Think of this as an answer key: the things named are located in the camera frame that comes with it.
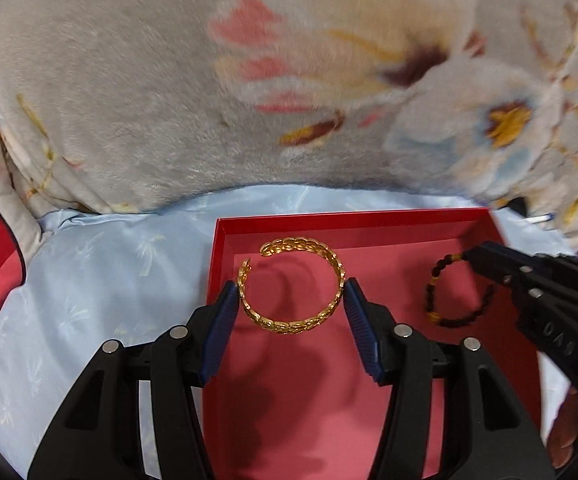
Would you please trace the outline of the person's hand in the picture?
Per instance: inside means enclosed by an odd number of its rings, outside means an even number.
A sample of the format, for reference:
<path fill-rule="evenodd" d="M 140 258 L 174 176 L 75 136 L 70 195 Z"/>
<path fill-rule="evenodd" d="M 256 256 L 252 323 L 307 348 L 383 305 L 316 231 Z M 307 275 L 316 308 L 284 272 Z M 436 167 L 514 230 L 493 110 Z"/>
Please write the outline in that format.
<path fill-rule="evenodd" d="M 578 440 L 578 390 L 571 386 L 548 434 L 546 450 L 556 469 L 566 466 Z"/>

